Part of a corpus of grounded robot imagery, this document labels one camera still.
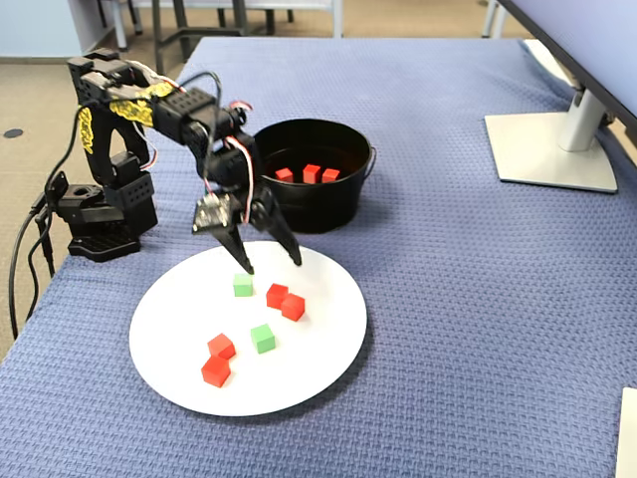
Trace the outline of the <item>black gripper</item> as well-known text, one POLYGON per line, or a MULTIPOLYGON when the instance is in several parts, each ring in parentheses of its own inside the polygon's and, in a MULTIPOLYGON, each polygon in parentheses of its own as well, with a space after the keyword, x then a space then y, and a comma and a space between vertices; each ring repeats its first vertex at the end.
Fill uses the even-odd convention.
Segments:
POLYGON ((214 229, 213 236, 247 274, 253 275, 254 268, 239 234, 238 226, 242 224, 249 224, 260 232, 269 233, 285 249, 296 266, 302 265, 299 242, 267 185, 232 185, 228 187, 228 196, 229 227, 214 229))

